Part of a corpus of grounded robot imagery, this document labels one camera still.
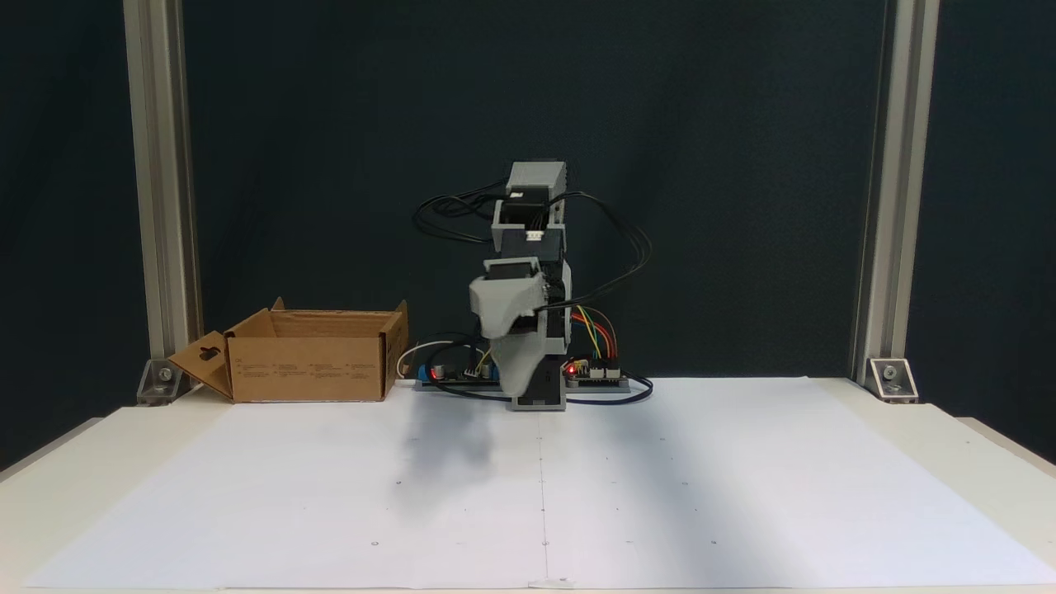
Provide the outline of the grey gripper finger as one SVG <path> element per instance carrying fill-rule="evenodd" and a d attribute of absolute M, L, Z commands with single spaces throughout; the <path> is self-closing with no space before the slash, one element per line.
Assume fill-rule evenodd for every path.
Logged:
<path fill-rule="evenodd" d="M 527 391 L 545 354 L 545 326 L 540 330 L 540 317 L 521 317 L 507 334 L 492 339 L 492 357 L 497 364 L 499 385 L 506 396 L 518 398 Z"/>

